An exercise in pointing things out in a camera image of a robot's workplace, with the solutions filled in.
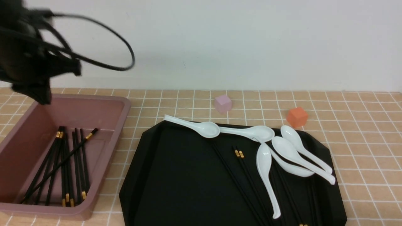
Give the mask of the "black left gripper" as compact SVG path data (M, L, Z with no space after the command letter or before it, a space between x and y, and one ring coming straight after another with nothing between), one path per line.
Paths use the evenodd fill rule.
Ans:
M50 79L64 73L81 76L81 63L41 43L40 30L48 30L67 50L69 44L47 18L50 10L29 10L22 0L1 1L1 81L41 105L52 101Z

